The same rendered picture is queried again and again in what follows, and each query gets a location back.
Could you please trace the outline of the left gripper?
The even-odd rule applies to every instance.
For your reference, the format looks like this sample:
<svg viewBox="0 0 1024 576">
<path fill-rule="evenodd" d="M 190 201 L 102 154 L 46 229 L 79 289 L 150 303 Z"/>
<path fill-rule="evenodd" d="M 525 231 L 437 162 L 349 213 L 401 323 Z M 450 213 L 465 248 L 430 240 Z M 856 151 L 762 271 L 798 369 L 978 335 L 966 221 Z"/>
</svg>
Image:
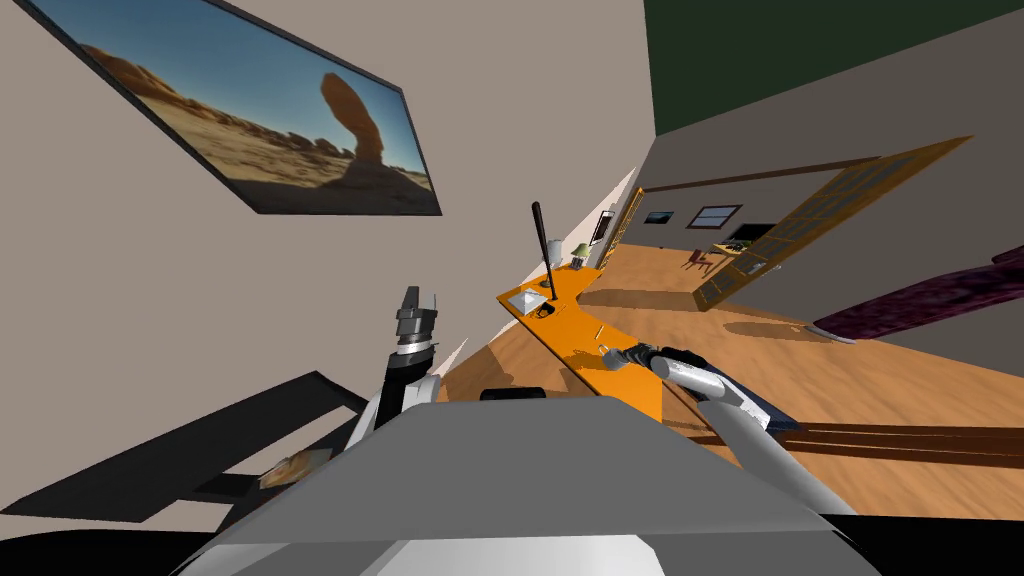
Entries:
<svg viewBox="0 0 1024 576">
<path fill-rule="evenodd" d="M 418 345 L 431 342 L 437 318 L 437 295 L 431 294 L 427 308 L 419 308 L 420 287 L 408 286 L 403 296 L 403 308 L 396 313 L 398 321 L 396 335 L 399 346 Z"/>
</svg>

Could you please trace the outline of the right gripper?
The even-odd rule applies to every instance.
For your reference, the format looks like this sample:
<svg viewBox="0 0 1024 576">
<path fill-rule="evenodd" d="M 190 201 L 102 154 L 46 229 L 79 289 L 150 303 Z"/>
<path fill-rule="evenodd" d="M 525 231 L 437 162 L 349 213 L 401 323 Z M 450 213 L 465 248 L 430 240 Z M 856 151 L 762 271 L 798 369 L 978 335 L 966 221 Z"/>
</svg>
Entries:
<svg viewBox="0 0 1024 576">
<path fill-rule="evenodd" d="M 632 347 L 624 349 L 617 348 L 603 349 L 602 362 L 609 371 L 618 371 L 626 366 L 626 360 L 646 369 L 651 368 L 651 361 L 660 355 L 657 347 L 646 343 L 638 343 Z"/>
</svg>

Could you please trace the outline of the orange desk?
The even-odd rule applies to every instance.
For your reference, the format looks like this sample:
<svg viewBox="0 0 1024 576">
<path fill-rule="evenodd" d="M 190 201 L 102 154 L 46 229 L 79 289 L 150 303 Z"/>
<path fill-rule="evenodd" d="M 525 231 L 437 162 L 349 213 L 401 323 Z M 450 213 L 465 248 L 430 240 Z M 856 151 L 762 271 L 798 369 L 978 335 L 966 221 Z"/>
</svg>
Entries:
<svg viewBox="0 0 1024 576">
<path fill-rule="evenodd" d="M 603 349 L 627 349 L 638 340 L 589 315 L 578 302 L 579 296 L 601 272 L 594 268 L 571 270 L 561 266 L 552 273 L 558 296 L 552 302 L 556 308 L 552 315 L 542 319 L 535 318 L 532 313 L 522 316 L 507 303 L 509 297 L 526 289 L 549 297 L 550 290 L 540 285 L 544 275 L 498 295 L 497 300 L 595 394 L 615 398 L 659 422 L 662 380 L 641 366 L 629 364 L 618 371 L 609 371 L 602 362 Z M 602 324 L 603 332 L 595 340 L 594 335 Z"/>
</svg>

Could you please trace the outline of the black baseball bat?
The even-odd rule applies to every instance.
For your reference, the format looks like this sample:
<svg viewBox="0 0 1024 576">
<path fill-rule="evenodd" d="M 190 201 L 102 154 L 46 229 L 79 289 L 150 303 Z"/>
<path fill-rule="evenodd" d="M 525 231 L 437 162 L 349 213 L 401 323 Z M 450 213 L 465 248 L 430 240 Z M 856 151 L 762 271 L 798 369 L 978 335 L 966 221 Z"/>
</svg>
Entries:
<svg viewBox="0 0 1024 576">
<path fill-rule="evenodd" d="M 543 219 L 541 204 L 540 204 L 539 201 L 535 201 L 531 204 L 531 210 L 532 210 L 532 214 L 534 214 L 534 222 L 535 222 L 536 232 L 537 232 L 537 235 L 538 235 L 538 240 L 539 240 L 539 243 L 540 243 L 540 248 L 541 248 L 541 252 L 542 252 L 543 261 L 544 261 L 544 264 L 545 264 L 545 274 L 546 274 L 545 279 L 541 281 L 540 285 L 542 287 L 548 288 L 550 290 L 550 300 L 551 301 L 556 301 L 558 299 L 558 297 L 557 297 L 556 289 L 554 287 L 552 265 L 551 265 L 551 260 L 550 260 L 550 251 L 549 251 L 549 247 L 548 247 L 548 239 L 547 239 L 546 229 L 545 229 L 545 224 L 544 224 L 544 219 Z"/>
</svg>

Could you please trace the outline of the yellow lattice door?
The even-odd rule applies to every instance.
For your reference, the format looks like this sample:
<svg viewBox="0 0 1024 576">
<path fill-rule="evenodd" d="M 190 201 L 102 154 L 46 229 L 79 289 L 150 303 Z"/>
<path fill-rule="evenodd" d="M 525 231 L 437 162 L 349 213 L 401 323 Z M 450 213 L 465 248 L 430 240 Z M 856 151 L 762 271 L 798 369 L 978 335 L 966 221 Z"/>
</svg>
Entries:
<svg viewBox="0 0 1024 576">
<path fill-rule="evenodd" d="M 693 293 L 696 310 L 721 304 L 757 278 L 968 142 L 969 136 L 881 157 L 842 170 Z"/>
<path fill-rule="evenodd" d="M 617 248 L 625 231 L 628 229 L 630 222 L 632 221 L 634 214 L 642 202 L 645 192 L 642 187 L 637 187 L 633 190 L 628 198 L 628 202 L 624 205 L 623 210 L 616 220 L 615 227 L 612 230 L 610 237 L 604 245 L 603 251 L 601 252 L 600 258 L 594 265 L 597 270 L 603 271 Z"/>
</svg>

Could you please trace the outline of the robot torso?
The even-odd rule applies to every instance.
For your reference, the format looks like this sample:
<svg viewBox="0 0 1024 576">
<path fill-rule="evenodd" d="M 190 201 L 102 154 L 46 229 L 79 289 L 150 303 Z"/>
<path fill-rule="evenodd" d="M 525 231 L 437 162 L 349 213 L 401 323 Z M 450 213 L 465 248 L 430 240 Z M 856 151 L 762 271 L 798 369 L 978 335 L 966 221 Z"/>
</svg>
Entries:
<svg viewBox="0 0 1024 576">
<path fill-rule="evenodd" d="M 586 544 L 608 575 L 881 576 L 809 505 L 607 397 L 412 407 L 170 576 L 590 576 Z"/>
</svg>

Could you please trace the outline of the brown framed window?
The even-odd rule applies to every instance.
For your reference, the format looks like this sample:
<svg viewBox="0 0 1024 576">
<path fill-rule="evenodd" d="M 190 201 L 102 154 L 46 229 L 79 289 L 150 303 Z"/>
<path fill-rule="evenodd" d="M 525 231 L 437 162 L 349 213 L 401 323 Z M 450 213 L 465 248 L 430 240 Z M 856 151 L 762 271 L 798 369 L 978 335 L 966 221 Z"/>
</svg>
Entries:
<svg viewBox="0 0 1024 576">
<path fill-rule="evenodd" d="M 687 229 L 722 229 L 741 208 L 741 205 L 705 206 L 687 224 Z"/>
</svg>

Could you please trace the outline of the framed desert picture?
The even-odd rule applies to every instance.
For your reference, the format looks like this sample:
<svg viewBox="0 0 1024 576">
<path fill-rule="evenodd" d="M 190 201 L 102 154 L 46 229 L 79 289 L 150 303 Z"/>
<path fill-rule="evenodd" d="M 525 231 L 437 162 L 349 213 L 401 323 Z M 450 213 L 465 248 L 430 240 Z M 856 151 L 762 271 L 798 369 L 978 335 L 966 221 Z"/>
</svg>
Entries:
<svg viewBox="0 0 1024 576">
<path fill-rule="evenodd" d="M 263 215 L 437 216 L 400 88 L 223 0 L 14 0 Z"/>
</svg>

